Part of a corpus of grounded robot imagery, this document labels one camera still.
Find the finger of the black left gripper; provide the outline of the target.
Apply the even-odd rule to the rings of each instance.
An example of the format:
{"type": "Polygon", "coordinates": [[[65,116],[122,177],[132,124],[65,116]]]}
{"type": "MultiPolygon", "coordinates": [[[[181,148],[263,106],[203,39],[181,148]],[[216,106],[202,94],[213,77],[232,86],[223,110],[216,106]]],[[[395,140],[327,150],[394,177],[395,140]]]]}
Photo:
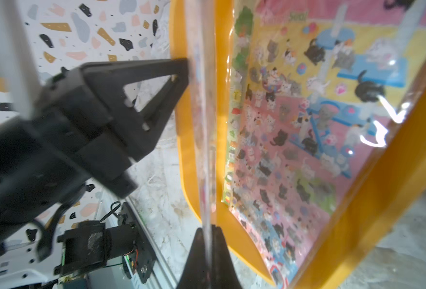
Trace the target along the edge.
{"type": "Polygon", "coordinates": [[[186,90],[188,77],[180,74],[131,75],[122,85],[163,78],[165,84],[140,111],[124,106],[122,111],[122,151],[124,157],[140,161],[151,153],[165,129],[177,103],[186,90]]]}
{"type": "Polygon", "coordinates": [[[174,108],[188,84],[187,59],[94,62],[81,66],[80,71],[91,91],[108,106],[124,103],[124,87],[148,79],[176,76],[174,84],[162,96],[166,107],[174,108]]]}

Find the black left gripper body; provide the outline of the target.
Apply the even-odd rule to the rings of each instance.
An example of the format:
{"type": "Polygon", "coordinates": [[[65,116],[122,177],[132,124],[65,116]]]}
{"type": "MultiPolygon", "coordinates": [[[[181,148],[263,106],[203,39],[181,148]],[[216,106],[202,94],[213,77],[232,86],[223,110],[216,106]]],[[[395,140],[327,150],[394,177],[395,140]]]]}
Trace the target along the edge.
{"type": "Polygon", "coordinates": [[[0,246],[52,205],[78,197],[90,178],[119,197],[136,188],[122,151],[123,100],[100,101],[79,67],[47,84],[32,120],[0,125],[0,246]]]}

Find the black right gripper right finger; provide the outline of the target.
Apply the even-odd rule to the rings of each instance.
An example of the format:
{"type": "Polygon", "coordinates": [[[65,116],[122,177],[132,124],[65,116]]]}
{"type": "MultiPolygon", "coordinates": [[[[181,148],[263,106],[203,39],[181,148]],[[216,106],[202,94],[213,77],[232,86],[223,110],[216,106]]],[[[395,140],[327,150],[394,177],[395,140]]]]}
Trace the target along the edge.
{"type": "Polygon", "coordinates": [[[242,289],[223,231],[219,226],[212,225],[212,288],[242,289]]]}

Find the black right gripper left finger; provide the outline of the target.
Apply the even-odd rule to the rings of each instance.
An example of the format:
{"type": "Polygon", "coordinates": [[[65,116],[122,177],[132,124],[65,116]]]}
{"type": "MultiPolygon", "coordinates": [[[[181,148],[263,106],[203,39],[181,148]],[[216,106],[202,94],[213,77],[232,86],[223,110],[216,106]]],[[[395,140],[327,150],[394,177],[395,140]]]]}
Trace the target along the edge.
{"type": "Polygon", "coordinates": [[[198,228],[177,289],[209,289],[209,271],[203,229],[198,228]]]}

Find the purple 3D sticker sheet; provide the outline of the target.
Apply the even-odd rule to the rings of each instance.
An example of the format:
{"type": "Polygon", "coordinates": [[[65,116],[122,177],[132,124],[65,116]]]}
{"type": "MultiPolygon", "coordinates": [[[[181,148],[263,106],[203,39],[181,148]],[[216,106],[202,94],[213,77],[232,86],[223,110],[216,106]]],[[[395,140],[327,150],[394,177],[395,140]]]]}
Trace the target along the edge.
{"type": "Polygon", "coordinates": [[[185,1],[192,130],[202,224],[216,219],[215,1],[185,1]]]}

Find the pink yellow cat sticker sheet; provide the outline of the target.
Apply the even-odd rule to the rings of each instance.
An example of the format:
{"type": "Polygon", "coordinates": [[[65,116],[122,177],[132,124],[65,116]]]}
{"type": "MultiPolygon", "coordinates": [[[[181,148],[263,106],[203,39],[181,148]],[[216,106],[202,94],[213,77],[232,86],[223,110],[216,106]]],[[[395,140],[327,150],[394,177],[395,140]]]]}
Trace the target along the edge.
{"type": "Polygon", "coordinates": [[[235,1],[223,201],[287,289],[426,61],[426,1],[235,1]]]}

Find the yellow plastic storage box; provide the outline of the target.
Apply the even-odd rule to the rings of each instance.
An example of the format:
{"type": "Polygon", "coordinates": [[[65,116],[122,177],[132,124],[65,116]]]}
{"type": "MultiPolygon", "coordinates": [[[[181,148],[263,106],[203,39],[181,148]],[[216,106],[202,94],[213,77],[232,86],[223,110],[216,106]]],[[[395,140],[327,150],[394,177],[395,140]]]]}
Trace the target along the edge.
{"type": "MultiPolygon", "coordinates": [[[[229,154],[231,64],[235,1],[215,1],[216,43],[216,219],[230,250],[274,285],[246,230],[223,201],[229,154]]],[[[171,54],[187,54],[185,1],[173,1],[169,16],[171,54]]],[[[426,61],[408,93],[406,119],[391,125],[392,136],[378,149],[332,215],[290,288],[335,288],[426,189],[426,61]]]]}

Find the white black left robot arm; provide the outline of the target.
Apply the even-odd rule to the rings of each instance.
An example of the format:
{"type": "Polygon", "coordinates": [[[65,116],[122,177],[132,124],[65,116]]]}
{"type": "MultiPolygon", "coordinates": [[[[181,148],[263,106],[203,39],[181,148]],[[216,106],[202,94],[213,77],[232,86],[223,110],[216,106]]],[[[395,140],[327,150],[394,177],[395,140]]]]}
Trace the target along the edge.
{"type": "Polygon", "coordinates": [[[146,283],[157,255],[126,197],[188,86],[188,61],[86,63],[41,87],[33,114],[0,125],[0,289],[82,275],[119,258],[146,283]],[[106,218],[57,236],[94,179],[117,201],[106,218]]]}

